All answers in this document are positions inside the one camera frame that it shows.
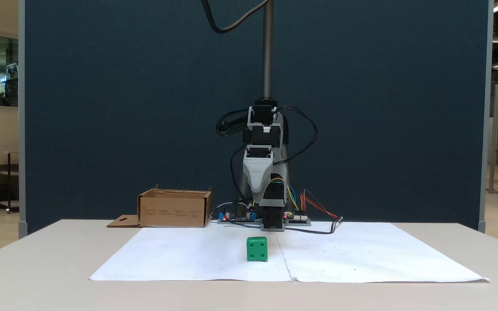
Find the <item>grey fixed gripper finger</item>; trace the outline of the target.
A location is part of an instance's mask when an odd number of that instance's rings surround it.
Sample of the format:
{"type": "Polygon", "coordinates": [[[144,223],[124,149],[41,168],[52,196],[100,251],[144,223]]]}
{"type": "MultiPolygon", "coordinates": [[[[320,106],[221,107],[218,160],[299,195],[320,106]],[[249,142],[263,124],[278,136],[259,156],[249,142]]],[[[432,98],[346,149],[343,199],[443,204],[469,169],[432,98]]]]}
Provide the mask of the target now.
{"type": "Polygon", "coordinates": [[[269,186],[269,183],[263,183],[263,185],[261,186],[259,191],[256,191],[255,186],[252,184],[250,185],[250,190],[251,190],[252,197],[253,197],[253,200],[255,201],[255,203],[258,203],[258,204],[262,203],[264,196],[265,196],[265,191],[267,190],[268,186],[269,186]]]}

